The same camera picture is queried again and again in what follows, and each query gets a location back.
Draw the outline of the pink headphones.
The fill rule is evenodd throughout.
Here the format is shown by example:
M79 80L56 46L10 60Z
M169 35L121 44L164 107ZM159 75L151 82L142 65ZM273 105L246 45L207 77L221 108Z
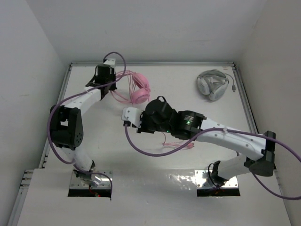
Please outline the pink headphones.
M112 97L120 103L124 104L142 104L150 100L150 85L148 80L141 73L126 70L124 77L128 80L128 94L125 97L117 91L110 91Z

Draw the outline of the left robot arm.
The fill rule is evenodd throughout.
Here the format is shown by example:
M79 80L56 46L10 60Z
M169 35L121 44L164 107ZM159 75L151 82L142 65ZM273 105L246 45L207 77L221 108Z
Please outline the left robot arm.
M110 90L116 89L115 80L115 60L109 58L96 66L94 76L85 85L82 95L69 97L65 105L61 103L52 107L55 110L51 111L50 143L66 155L67 162L81 171L89 172L94 164L81 146L84 138L82 116Z

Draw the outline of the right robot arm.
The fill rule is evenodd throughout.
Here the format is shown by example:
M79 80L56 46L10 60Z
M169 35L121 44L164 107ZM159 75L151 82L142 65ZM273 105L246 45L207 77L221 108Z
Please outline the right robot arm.
M134 125L139 133L167 132L181 140L211 143L239 153L235 158L213 164L210 177L216 184L249 172L263 177L273 175L275 143L269 139L276 137L274 132L267 131L263 135L235 133L200 113L176 111L166 100L158 98L137 113Z

